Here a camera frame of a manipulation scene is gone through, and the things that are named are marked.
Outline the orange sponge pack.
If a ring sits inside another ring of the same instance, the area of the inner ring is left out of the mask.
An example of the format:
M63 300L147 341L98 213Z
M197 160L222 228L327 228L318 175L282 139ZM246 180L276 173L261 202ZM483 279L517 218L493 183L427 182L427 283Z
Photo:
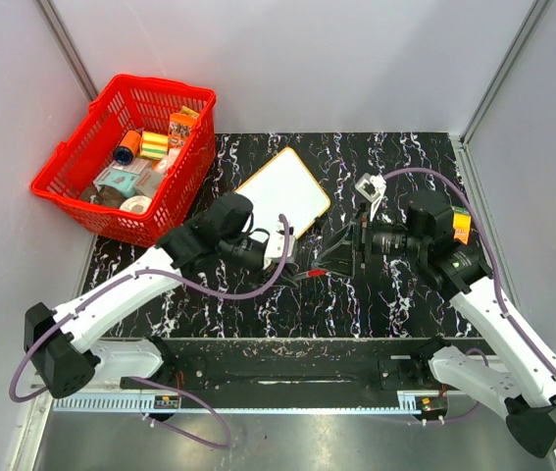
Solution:
M465 208L453 206L454 238L467 245L470 240L472 216Z

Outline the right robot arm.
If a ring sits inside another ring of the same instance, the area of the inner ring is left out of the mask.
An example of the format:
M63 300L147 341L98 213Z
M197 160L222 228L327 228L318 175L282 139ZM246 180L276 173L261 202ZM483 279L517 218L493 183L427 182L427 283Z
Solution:
M438 191L412 193L403 224L374 222L362 204L313 266L371 283L384 257L409 259L421 281L478 329L506 367L497 372L451 343L432 339L411 355L413 383L465 393L502 418L525 451L543 458L556 449L556 354L497 286L483 252L455 239L453 218Z

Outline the yellow framed whiteboard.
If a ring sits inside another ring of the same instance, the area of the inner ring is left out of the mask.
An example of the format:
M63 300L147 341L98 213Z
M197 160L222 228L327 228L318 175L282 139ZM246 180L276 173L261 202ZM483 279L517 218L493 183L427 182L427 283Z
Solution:
M280 151L234 192L252 202L256 228L274 229L278 215L283 214L296 238L331 206L328 194L291 147Z

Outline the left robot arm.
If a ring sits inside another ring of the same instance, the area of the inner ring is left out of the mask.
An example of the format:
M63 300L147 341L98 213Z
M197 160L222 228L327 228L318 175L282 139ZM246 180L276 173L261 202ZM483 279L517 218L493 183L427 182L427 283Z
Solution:
M24 365L33 365L55 398L90 382L128 379L165 388L176 376L176 356L156 338L105 341L103 335L155 297L187 287L221 300L252 299L271 288L292 261L295 230L284 215L266 241L252 238L253 204L227 193L205 211L169 230L131 265L90 292L54 308L39 302L25 314ZM268 279L244 293L193 281L202 266L221 259Z

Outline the red capped white marker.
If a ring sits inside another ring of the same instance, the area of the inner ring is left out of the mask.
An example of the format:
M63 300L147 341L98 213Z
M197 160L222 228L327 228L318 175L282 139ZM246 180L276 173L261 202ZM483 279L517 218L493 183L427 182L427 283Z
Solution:
M300 272L300 273L297 273L297 274L291 274L289 276L295 276L295 275L298 275L298 274L302 274L302 275L306 275L307 280L309 280L309 279L325 276L327 273L328 273L328 271L325 270L325 269L311 269L311 270L307 270L307 271Z

